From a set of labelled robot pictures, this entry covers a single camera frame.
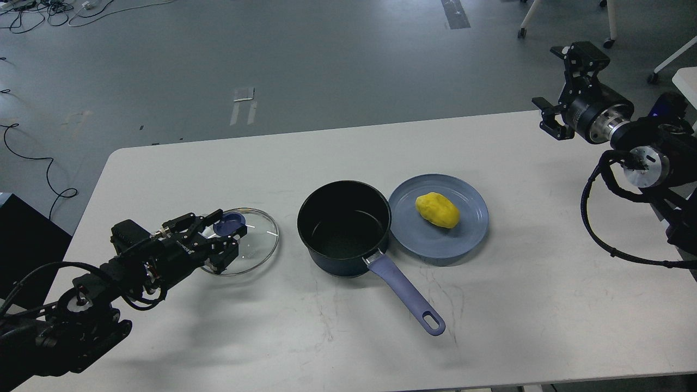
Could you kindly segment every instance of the black cable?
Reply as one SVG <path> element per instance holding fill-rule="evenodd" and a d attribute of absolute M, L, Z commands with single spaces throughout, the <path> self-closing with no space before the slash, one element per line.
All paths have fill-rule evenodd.
<path fill-rule="evenodd" d="M 133 299 L 131 299 L 130 295 L 124 289 L 122 289 L 121 286 L 118 285 L 118 282 L 115 279 L 113 279 L 111 276 L 109 276 L 107 273 L 100 270 L 99 268 L 97 268 L 93 265 L 87 264 L 87 263 L 80 263 L 80 262 L 52 262 L 52 263 L 44 264 L 44 265 L 39 266 L 38 268 L 34 269 L 32 272 L 26 274 L 15 285 L 15 287 L 12 289 L 10 294 L 7 295 L 7 298 L 5 298 L 5 302 L 3 303 L 2 307 L 0 308 L 0 317 L 3 317 L 7 313 L 8 309 L 13 304 L 15 297 L 17 296 L 17 294 L 19 294 L 20 290 L 23 288 L 23 286 L 26 284 L 26 282 L 29 280 L 29 278 L 31 278 L 32 276 L 34 276 L 35 274 L 37 274 L 38 272 L 40 272 L 44 269 L 53 268 L 53 267 L 56 267 L 57 269 L 61 269 L 61 268 L 67 267 L 67 266 L 73 266 L 73 267 L 77 267 L 80 269 L 84 269 L 85 271 L 88 271 L 89 273 L 93 273 L 99 279 L 104 280 L 111 287 L 116 288 L 117 291 L 119 292 L 119 294 L 121 295 L 121 298 L 130 307 L 132 307 L 136 310 L 150 310 L 150 309 L 154 308 L 159 302 L 162 302 L 164 300 L 165 296 L 167 295 L 167 291 L 165 289 L 160 288 L 160 295 L 156 300 L 145 299 L 143 297 L 135 298 L 134 300 L 136 300 L 136 301 L 152 302 L 148 306 L 138 306 L 135 303 L 133 303 Z"/>
<path fill-rule="evenodd" d="M 68 17 L 67 12 L 72 11 L 75 9 L 72 4 L 66 3 L 64 0 L 42 0 L 41 4 L 44 4 L 45 7 L 41 8 L 41 10 L 47 10 L 46 13 L 48 14 L 48 19 L 47 22 L 51 26 L 57 27 L 57 26 L 63 26 L 64 24 L 68 23 L 68 20 L 70 20 L 70 17 Z M 64 21 L 62 21 L 59 24 L 53 24 L 51 23 L 51 17 L 62 13 L 63 16 L 66 17 Z"/>
<path fill-rule="evenodd" d="M 583 226 L 590 235 L 590 238 L 592 238 L 593 241 L 595 241 L 595 243 L 597 243 L 598 246 L 600 246 L 600 248 L 603 248 L 606 252 L 609 252 L 611 257 L 619 257 L 620 259 L 627 260 L 628 262 L 665 266 L 667 268 L 697 268 L 697 260 L 678 260 L 670 262 L 668 260 L 651 260 L 630 255 L 629 253 L 622 252 L 621 250 L 618 250 L 617 248 L 614 248 L 608 245 L 607 243 L 603 242 L 593 232 L 593 229 L 590 227 L 590 221 L 588 220 L 588 199 L 590 198 L 590 189 L 593 186 L 593 181 L 595 181 L 595 179 L 600 175 L 601 171 L 605 170 L 606 167 L 610 167 L 613 163 L 619 162 L 618 157 L 613 156 L 612 154 L 615 152 L 616 151 L 605 151 L 605 153 L 603 153 L 603 155 L 600 157 L 600 161 L 593 170 L 593 173 L 588 178 L 588 182 L 585 183 L 585 187 L 583 187 L 583 192 L 581 193 L 581 220 L 583 221 Z"/>
<path fill-rule="evenodd" d="M 9 12 L 10 12 L 10 11 L 5 11 L 4 13 L 2 13 L 2 14 L 0 14 L 0 15 L 5 15 L 6 13 L 9 13 Z M 37 14 L 41 15 L 41 22 L 39 22 L 39 23 L 33 25 L 31 28 L 26 29 L 26 30 L 22 30 L 22 31 L 13 31 L 13 29 L 18 29 L 18 28 L 22 27 L 22 15 L 23 15 L 25 12 L 26 12 L 26 9 L 24 9 L 24 8 L 21 9 L 21 10 L 19 10 L 19 11 L 17 12 L 17 17 L 15 17 L 15 19 L 12 21 L 12 23 L 10 23 L 10 26 L 8 26 L 8 27 L 0 27 L 0 29 L 8 29 L 8 30 L 10 30 L 10 32 L 11 32 L 12 34 L 24 34 L 24 33 L 28 33 L 28 32 L 30 32 L 30 31 L 34 30 L 35 28 L 39 27 L 39 25 L 42 24 L 42 23 L 46 20 L 46 17 L 45 17 L 41 12 L 37 12 Z"/>
<path fill-rule="evenodd" d="M 56 199 L 53 201 L 53 204 L 51 204 L 51 209 L 49 210 L 49 213 L 48 213 L 48 220 L 51 220 L 51 216 L 52 216 L 52 214 L 53 214 L 53 208 L 56 206 L 56 203 L 58 202 L 58 200 L 61 199 L 61 198 L 70 199 L 70 198 L 72 198 L 72 197 L 77 196 L 77 193 L 78 193 L 78 192 L 77 192 L 77 189 L 75 189 L 75 188 L 67 188 L 67 189 L 63 190 L 62 192 L 57 192 L 57 191 L 53 188 L 53 185 L 51 185 L 51 180 L 49 180 L 49 178 L 48 178 L 48 172 L 49 172 L 49 170 L 51 170 L 51 165 L 53 165 L 53 162 L 54 162 L 53 157 L 47 156 L 47 157 L 43 157 L 43 158 L 33 158 L 33 157 L 30 157 L 30 156 L 23 156 L 22 154 L 17 153 L 17 152 L 15 152 L 14 150 L 12 150 L 12 149 L 10 148 L 10 146 L 7 144 L 7 132 L 8 132 L 11 128 L 16 128 L 16 127 L 18 127 L 18 126 L 19 126 L 18 123 L 14 123 L 14 124 L 9 125 L 9 126 L 4 126 L 4 125 L 0 124 L 0 127 L 5 127 L 5 132 L 4 132 L 3 135 L 2 135 L 2 140 L 3 140 L 3 142 L 5 142 L 5 147 L 7 147 L 7 149 L 10 150 L 11 153 L 15 154 L 16 156 L 18 156 L 18 157 L 20 157 L 20 158 L 30 159 L 30 160 L 49 160 L 48 167 L 46 167 L 46 183 L 48 183 L 48 187 L 51 188 L 51 191 L 53 191 L 53 193 L 56 195 Z M 68 193 L 68 192 L 70 192 L 70 191 L 73 191 L 73 194 L 71 194 L 71 195 L 66 195 L 66 193 Z"/>

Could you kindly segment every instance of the saucepan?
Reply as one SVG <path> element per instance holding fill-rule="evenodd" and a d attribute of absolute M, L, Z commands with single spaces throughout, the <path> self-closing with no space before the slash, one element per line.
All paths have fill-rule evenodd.
<path fill-rule="evenodd" d="M 391 224 L 386 198 L 359 181 L 336 181 L 320 187 L 305 200 L 298 214 L 300 238 L 317 266 L 341 277 L 373 271 L 426 332 L 440 335 L 445 331 L 443 318 L 385 255 Z"/>

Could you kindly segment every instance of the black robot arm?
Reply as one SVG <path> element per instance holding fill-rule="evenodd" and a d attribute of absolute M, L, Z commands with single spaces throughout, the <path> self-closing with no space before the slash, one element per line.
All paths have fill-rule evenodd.
<path fill-rule="evenodd" d="M 154 234 L 124 220 L 112 227 L 116 256 L 99 268 L 49 263 L 21 279 L 0 307 L 0 391 L 9 391 L 32 375 L 81 372 L 114 348 L 132 327 L 112 307 L 117 298 L 148 310 L 196 268 L 223 272 L 238 256 L 238 241 L 247 234 L 239 219 L 226 217 L 222 210 L 207 216 L 189 213 L 163 223 Z M 209 227 L 215 234 L 204 236 Z M 57 302 L 8 314 L 17 293 L 31 289 L 33 274 L 67 266 L 88 273 L 73 279 L 72 289 Z"/>
<path fill-rule="evenodd" d="M 592 182 L 601 175 L 615 195 L 653 205 L 668 221 L 668 242 L 697 254 L 697 196 L 683 197 L 671 189 L 697 181 L 697 139 L 684 119 L 684 97 L 664 93 L 647 116 L 632 121 L 634 105 L 598 80 L 598 72 L 610 64 L 603 52 L 589 42 L 552 47 L 551 52 L 564 61 L 565 85 L 557 105 L 533 98 L 542 111 L 540 128 L 557 140 L 578 133 L 591 144 L 610 142 L 613 148 L 600 158 L 582 193 L 581 215 L 591 237 L 612 256 L 632 262 L 696 268 L 697 262 L 646 260 L 608 246 L 592 232 L 586 210 Z M 557 115 L 563 125 L 557 122 Z M 611 170 L 616 163 L 640 193 L 618 185 Z"/>

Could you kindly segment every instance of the pot handle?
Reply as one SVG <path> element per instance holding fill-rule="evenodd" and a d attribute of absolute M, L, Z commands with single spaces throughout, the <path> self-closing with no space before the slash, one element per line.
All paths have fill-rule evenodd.
<path fill-rule="evenodd" d="M 433 336 L 438 336 L 445 331 L 445 321 L 429 304 L 428 301 L 416 290 L 416 287 L 411 284 L 409 279 L 397 268 L 394 262 L 378 251 L 374 255 L 364 258 L 368 269 L 381 277 L 391 288 L 392 291 L 406 305 L 416 320 L 421 323 L 426 332 Z M 438 325 L 433 328 L 426 321 L 426 317 L 430 317 Z"/>

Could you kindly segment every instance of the white table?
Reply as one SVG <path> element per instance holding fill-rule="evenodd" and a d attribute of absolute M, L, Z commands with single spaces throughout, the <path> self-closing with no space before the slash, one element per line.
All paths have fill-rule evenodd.
<path fill-rule="evenodd" d="M 20 391 L 394 391 L 697 372 L 697 282 L 688 271 L 610 258 L 585 233 L 579 198 L 600 153 L 557 142 L 537 112 L 122 149 L 110 157 L 66 255 L 100 264 L 109 229 L 155 230 L 182 213 L 249 206 L 282 235 L 262 270 L 202 271 L 150 312 L 116 301 L 130 336 L 80 375 Z M 389 253 L 447 324 L 425 333 L 372 274 L 329 276 L 296 230 L 319 186 L 357 179 L 389 195 L 424 173 L 486 200 L 489 235 L 464 263 Z M 610 244 L 677 258 L 651 208 L 596 182 L 590 219 Z M 62 271 L 51 296 L 69 287 Z"/>
<path fill-rule="evenodd" d="M 673 76 L 673 83 L 692 106 L 697 107 L 697 67 L 677 70 Z"/>

